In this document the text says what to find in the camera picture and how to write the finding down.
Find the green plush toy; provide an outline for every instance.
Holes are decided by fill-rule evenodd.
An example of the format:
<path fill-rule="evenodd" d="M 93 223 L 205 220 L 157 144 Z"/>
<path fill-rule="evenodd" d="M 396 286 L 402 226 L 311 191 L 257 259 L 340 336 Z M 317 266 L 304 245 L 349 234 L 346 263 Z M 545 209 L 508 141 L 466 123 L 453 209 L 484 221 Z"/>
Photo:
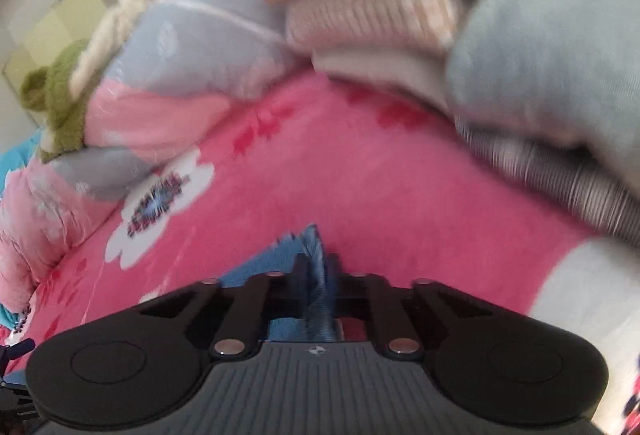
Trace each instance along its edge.
<path fill-rule="evenodd" d="M 47 128 L 38 148 L 43 163 L 84 147 L 86 105 L 102 72 L 94 74 L 77 100 L 69 92 L 69 81 L 87 45 L 87 40 L 72 43 L 51 66 L 30 72 L 20 87 L 20 104 L 27 110 L 46 114 Z"/>

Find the red flower pattern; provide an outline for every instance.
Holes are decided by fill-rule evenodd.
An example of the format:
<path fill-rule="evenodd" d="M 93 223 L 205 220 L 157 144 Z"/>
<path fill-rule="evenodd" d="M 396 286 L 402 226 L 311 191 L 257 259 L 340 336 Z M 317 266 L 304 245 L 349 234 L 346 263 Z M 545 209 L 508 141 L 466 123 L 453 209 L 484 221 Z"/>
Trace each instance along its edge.
<path fill-rule="evenodd" d="M 64 285 L 61 286 L 60 278 L 62 272 L 56 268 L 50 272 L 49 277 L 38 287 L 38 299 L 36 301 L 36 309 L 50 309 L 54 306 L 52 302 L 52 295 L 55 290 L 58 290 L 58 294 L 55 297 L 55 306 L 60 309 L 58 316 L 53 319 L 47 328 L 42 341 L 46 341 L 57 333 L 58 325 L 60 323 L 60 316 L 63 311 L 73 303 L 76 296 L 78 296 L 78 286 L 84 279 L 84 272 L 87 268 L 86 258 L 82 258 L 78 261 L 75 269 L 72 272 L 72 276 L 67 280 Z"/>
<path fill-rule="evenodd" d="M 249 123 L 244 131 L 234 141 L 234 155 L 245 155 L 254 145 L 258 137 L 269 140 L 282 131 L 282 124 L 296 113 L 293 105 L 258 110 L 255 112 L 255 120 Z"/>

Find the metal screw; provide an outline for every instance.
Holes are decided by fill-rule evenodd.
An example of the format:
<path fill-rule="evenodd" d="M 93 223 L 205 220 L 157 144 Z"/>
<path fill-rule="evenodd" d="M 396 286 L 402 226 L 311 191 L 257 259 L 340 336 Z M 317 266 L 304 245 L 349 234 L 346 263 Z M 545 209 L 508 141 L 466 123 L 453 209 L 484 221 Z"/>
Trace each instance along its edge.
<path fill-rule="evenodd" d="M 396 354 L 415 354 L 420 350 L 420 343 L 415 339 L 396 338 L 389 342 L 389 350 L 396 352 Z"/>
<path fill-rule="evenodd" d="M 213 349 L 220 355 L 238 355 L 244 350 L 244 343 L 240 339 L 222 339 L 213 346 Z"/>

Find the pink comforter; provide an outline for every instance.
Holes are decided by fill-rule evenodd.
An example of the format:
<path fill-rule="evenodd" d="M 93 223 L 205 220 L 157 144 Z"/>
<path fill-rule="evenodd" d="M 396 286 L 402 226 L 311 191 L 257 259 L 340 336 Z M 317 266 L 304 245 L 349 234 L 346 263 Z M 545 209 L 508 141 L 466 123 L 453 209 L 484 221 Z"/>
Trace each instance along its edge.
<path fill-rule="evenodd" d="M 586 336 L 610 366 L 596 418 L 608 433 L 622 424 L 640 336 L 635 255 L 482 167 L 435 113 L 311 70 L 142 182 L 50 272 L 9 341 L 39 344 L 222 275 L 310 222 L 347 271 L 437 279 Z"/>

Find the pink blanket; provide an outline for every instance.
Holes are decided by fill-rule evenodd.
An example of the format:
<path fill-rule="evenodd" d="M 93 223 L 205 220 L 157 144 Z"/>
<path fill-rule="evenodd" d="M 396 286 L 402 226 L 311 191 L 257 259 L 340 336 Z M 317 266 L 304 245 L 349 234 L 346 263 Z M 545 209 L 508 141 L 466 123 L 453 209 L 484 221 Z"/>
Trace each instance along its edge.
<path fill-rule="evenodd" d="M 23 311 L 136 183 L 302 61 L 286 46 L 284 10 L 263 0 L 156 0 L 88 103 L 87 148 L 35 159 L 8 181 L 0 303 Z"/>
<path fill-rule="evenodd" d="M 50 272 L 9 340 L 41 343 L 222 275 L 310 222 L 347 271 L 437 279 L 585 336 L 610 367 L 596 419 L 622 427 L 640 343 L 636 255 L 483 168 L 435 113 L 310 70 L 144 180 Z"/>

